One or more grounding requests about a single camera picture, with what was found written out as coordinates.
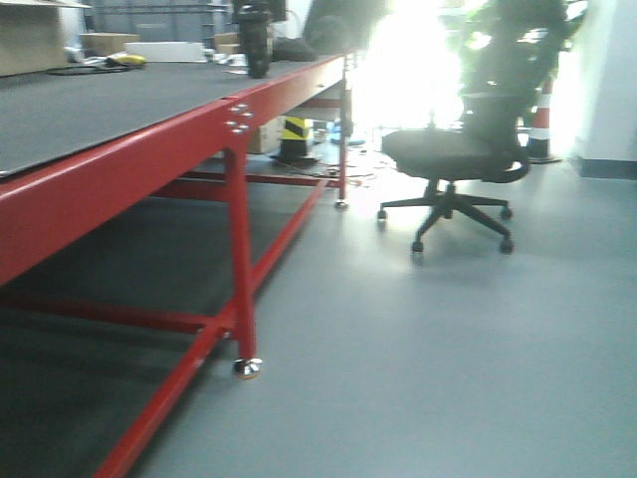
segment traffic cone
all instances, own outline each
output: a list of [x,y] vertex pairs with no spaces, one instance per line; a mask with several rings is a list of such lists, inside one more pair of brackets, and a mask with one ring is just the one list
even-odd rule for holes
[[541,89],[537,99],[537,110],[533,117],[533,124],[527,143],[527,155],[532,164],[546,164],[559,161],[550,155],[550,95],[552,94],[553,81],[549,77]]
[[314,160],[310,156],[312,126],[311,119],[286,117],[281,134],[281,150],[274,157],[284,163]]

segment table top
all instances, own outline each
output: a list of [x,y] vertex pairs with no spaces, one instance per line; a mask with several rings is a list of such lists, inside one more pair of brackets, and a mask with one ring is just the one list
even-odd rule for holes
[[310,64],[273,63],[265,79],[214,64],[148,64],[106,75],[0,78],[0,177],[173,118]]

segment orange and white traffic cone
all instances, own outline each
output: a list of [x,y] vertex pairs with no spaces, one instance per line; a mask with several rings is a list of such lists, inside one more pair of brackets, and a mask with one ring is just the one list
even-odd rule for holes
[[546,164],[548,162],[559,161],[550,155],[550,95],[552,93],[553,81],[549,77],[541,89],[541,94],[537,99],[537,110],[533,117],[529,142],[527,143],[527,155],[532,164]]

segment table leg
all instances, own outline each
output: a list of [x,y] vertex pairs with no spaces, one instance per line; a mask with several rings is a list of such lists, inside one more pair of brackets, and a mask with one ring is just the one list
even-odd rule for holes
[[232,337],[239,344],[239,359],[235,360],[234,371],[240,378],[254,378],[259,374],[262,362],[255,357],[257,338],[254,320],[254,279],[250,250],[246,161],[245,149],[225,150],[234,300],[237,311]]

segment cardboard box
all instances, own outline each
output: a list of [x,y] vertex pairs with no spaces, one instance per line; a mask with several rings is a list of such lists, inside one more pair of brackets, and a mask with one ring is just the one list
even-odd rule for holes
[[85,50],[93,50],[101,57],[125,51],[125,44],[138,42],[139,35],[128,33],[83,33],[80,43]]
[[263,154],[277,149],[281,144],[281,133],[285,122],[285,117],[277,117],[259,126],[252,133],[248,143],[248,152],[250,154]]
[[239,43],[239,34],[237,33],[220,33],[212,37],[212,42],[216,53],[224,55],[235,55],[243,53],[241,44]]
[[0,77],[67,65],[59,6],[55,0],[0,0]]

